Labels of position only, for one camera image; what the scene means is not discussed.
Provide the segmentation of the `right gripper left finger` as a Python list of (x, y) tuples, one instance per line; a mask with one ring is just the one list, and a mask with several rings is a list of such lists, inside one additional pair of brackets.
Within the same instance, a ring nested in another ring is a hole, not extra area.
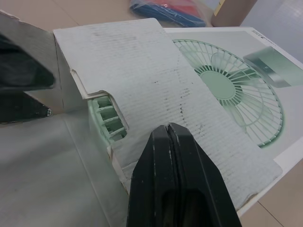
[(163, 227), (164, 204), (176, 189), (167, 129), (154, 129), (133, 170), (127, 214), (128, 227)]

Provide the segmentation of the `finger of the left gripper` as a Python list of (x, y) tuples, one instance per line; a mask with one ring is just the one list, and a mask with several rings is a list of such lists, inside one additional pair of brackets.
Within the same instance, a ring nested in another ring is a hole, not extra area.
[(55, 86), (53, 58), (39, 54), (37, 50), (22, 47), (1, 32), (1, 89), (52, 89)]
[(27, 122), (51, 114), (51, 108), (24, 92), (0, 94), (0, 123)]

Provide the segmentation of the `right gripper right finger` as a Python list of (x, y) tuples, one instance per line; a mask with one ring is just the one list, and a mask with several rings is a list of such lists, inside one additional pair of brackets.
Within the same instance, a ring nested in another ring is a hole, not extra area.
[(240, 219), (217, 166), (187, 128), (170, 123), (168, 133), (178, 178), (175, 226), (240, 227)]

